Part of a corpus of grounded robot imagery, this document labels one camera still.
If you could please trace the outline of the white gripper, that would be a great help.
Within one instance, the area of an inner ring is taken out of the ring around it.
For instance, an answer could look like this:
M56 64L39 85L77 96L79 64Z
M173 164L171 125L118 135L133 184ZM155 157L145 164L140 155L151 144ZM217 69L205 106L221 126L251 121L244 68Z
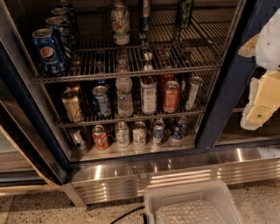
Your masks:
M255 56L256 64L268 70L260 79L251 79L240 122L245 130L257 130L280 108L280 8L259 35L240 47L238 54L245 58Z

